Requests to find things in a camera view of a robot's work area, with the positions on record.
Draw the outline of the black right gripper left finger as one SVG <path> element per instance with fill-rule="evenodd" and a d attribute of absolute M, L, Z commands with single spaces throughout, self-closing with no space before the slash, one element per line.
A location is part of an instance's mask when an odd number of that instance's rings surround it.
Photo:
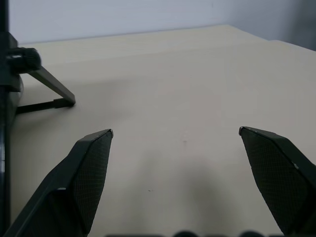
<path fill-rule="evenodd" d="M 43 179 L 4 237 L 87 237 L 103 192 L 113 131 L 78 140 Z"/>

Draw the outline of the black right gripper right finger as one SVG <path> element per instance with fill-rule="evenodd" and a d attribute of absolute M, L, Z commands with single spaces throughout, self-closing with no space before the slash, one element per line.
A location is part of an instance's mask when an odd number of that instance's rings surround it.
<path fill-rule="evenodd" d="M 239 129 L 255 183 L 286 236 L 316 237 L 316 165 L 289 139 Z"/>

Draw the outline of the black-framed whiteboard with stand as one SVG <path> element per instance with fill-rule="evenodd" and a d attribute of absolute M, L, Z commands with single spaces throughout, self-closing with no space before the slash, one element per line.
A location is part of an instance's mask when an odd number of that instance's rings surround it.
<path fill-rule="evenodd" d="M 22 74 L 29 74 L 60 98 L 20 106 L 24 90 Z M 72 107 L 75 103 L 74 94 L 42 66 L 38 51 L 19 47 L 9 31 L 9 0 L 0 0 L 0 236 L 5 234 L 11 221 L 10 143 L 16 115 Z"/>

